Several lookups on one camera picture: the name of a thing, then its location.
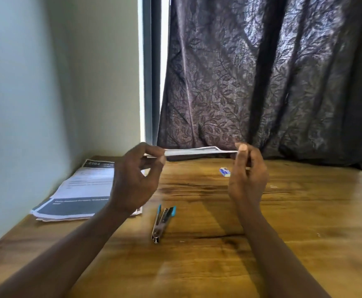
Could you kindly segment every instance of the dark curtain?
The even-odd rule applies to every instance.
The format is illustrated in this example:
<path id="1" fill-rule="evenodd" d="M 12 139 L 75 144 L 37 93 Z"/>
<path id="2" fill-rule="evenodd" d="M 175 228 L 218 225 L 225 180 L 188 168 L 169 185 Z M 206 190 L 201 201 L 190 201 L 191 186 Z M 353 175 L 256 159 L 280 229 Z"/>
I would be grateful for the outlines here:
<path id="1" fill-rule="evenodd" d="M 362 0 L 172 0 L 158 145 L 362 163 Z"/>

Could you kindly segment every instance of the wood grain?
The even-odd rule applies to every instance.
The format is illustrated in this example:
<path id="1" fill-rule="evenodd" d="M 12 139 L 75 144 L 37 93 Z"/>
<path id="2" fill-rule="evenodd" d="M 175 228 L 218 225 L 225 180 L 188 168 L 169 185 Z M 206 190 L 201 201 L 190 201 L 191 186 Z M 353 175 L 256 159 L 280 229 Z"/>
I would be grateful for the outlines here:
<path id="1" fill-rule="evenodd" d="M 330 295 L 362 298 L 362 171 L 267 165 L 268 222 Z M 69 297 L 265 297 L 220 167 L 231 160 L 167 163 L 143 215 L 118 229 Z M 177 215 L 154 245 L 160 203 Z M 27 216 L 0 240 L 0 283 L 80 224 Z"/>

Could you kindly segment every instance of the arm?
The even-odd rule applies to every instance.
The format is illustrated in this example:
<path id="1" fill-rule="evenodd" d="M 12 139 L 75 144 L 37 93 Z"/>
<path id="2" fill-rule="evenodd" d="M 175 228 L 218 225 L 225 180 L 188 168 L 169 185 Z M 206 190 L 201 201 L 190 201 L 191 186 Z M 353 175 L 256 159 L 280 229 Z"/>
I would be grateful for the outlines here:
<path id="1" fill-rule="evenodd" d="M 228 193 L 236 204 L 270 297 L 330 298 L 261 214 L 259 203 L 268 172 L 260 151 L 251 145 L 237 146 Z M 249 156 L 252 167 L 246 170 Z"/>
<path id="2" fill-rule="evenodd" d="M 144 153 L 158 158 L 143 158 Z M 1 284 L 0 298 L 64 296 L 116 229 L 153 195 L 165 161 L 163 149 L 146 143 L 128 151 L 116 163 L 104 209 Z M 147 167 L 151 170 L 145 177 L 141 169 Z"/>

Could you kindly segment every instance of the eraser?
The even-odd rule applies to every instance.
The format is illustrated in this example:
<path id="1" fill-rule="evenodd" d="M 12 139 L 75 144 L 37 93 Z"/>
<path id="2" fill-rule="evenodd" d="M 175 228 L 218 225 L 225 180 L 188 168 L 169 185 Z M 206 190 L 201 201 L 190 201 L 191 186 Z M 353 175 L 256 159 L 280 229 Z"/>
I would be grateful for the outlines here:
<path id="1" fill-rule="evenodd" d="M 219 169 L 219 172 L 224 176 L 224 177 L 230 177 L 231 176 L 231 172 L 228 170 L 228 168 L 226 167 L 221 167 Z"/>

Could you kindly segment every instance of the forearm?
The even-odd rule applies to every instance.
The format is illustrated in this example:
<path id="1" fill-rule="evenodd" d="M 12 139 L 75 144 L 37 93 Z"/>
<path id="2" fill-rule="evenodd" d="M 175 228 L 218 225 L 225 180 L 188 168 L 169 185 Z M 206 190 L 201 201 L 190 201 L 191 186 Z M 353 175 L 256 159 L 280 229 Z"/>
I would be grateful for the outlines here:
<path id="1" fill-rule="evenodd" d="M 61 297 L 129 217 L 108 204 L 0 285 L 0 297 Z"/>
<path id="2" fill-rule="evenodd" d="M 238 216 L 270 297 L 330 297 L 258 210 L 238 205 Z"/>

